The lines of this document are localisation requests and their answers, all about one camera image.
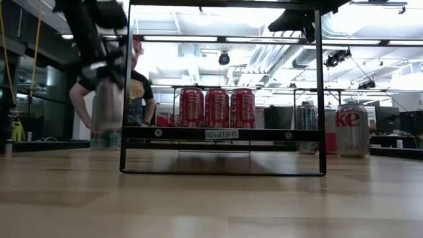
black metal frame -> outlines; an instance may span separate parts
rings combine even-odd
[[[136,171],[126,168],[126,150],[128,139],[187,139],[206,140],[206,133],[213,128],[140,128],[128,126],[128,105],[131,67],[131,54],[127,54],[127,72],[124,83],[124,117],[122,123],[122,146],[120,151],[120,172],[135,174],[156,174],[156,175],[235,175],[235,176],[280,176],[280,177],[322,177],[327,173],[326,141],[325,141],[325,102],[324,102],[324,82],[323,82],[323,54],[322,54],[322,25],[321,7],[316,3],[297,2],[269,2],[269,1],[201,1],[201,0],[132,0],[129,6],[129,26],[127,51],[132,50],[132,36],[134,22],[131,19],[132,5],[155,5],[155,6],[186,6],[186,7],[249,7],[249,8],[278,8],[309,10],[315,13],[315,34],[316,34],[316,59],[317,59],[317,101],[318,101],[318,125],[319,130],[254,130],[235,129],[239,137],[230,140],[258,140],[258,141],[311,141],[319,143],[319,172],[316,173],[200,173],[200,172],[153,172]]]

ceiling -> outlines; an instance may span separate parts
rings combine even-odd
[[[36,14],[38,6],[31,0],[15,0]],[[398,9],[345,5],[337,14],[323,17],[323,37],[344,38],[423,38],[421,0],[408,0],[406,12]],[[51,13],[54,0],[43,0],[43,20],[62,34],[69,28],[62,16]],[[181,36],[283,36],[298,37],[300,32],[267,31],[266,25],[283,13],[283,9],[234,9],[197,7],[132,7],[134,34]],[[200,85],[316,87],[315,50],[303,46],[152,43],[144,42],[144,55],[136,70],[148,76],[154,85]],[[328,54],[343,48],[325,48]],[[354,87],[375,79],[380,87],[390,87],[392,74],[413,62],[423,61],[423,48],[357,47],[351,48],[352,59],[335,68],[325,69],[327,87]],[[231,62],[221,66],[218,58],[228,52]],[[302,63],[294,67],[293,61]]]

security camera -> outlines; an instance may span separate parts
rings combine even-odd
[[[231,61],[227,52],[222,52],[219,57],[219,65],[227,65]]]

black t-shirt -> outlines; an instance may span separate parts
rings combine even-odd
[[[80,79],[78,84],[89,91],[95,91],[96,89],[95,81],[90,79]],[[153,91],[147,78],[136,71],[131,72],[130,95],[135,98],[143,98],[144,100],[153,98]]]

silver soda can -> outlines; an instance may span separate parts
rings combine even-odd
[[[341,157],[369,155],[369,119],[362,104],[344,104],[336,111],[336,143]]]
[[[297,106],[296,110],[298,130],[317,130],[316,107],[311,105]],[[315,142],[297,143],[298,153],[316,153]]]

